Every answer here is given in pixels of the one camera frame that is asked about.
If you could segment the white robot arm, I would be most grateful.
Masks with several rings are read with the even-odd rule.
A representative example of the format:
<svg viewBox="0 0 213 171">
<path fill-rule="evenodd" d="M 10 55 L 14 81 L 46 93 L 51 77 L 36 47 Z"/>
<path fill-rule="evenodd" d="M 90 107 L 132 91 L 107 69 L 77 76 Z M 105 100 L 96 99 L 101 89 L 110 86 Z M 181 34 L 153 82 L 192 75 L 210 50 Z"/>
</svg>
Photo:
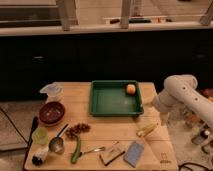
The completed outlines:
<svg viewBox="0 0 213 171">
<path fill-rule="evenodd" d="M 164 80 L 164 89 L 151 104 L 167 114 L 175 104 L 182 103 L 213 129 L 213 102 L 196 91 L 198 81 L 193 75 L 172 75 Z"/>
</svg>

